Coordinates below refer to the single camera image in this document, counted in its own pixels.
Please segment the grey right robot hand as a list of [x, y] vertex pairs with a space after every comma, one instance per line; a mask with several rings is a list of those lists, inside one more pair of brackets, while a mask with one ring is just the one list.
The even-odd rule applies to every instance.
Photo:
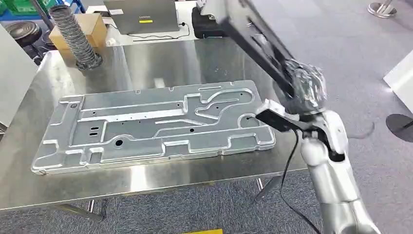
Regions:
[[292, 115], [323, 112], [327, 101], [326, 82], [322, 70], [311, 64], [288, 59], [285, 74], [292, 79], [294, 93], [287, 99], [286, 109]]

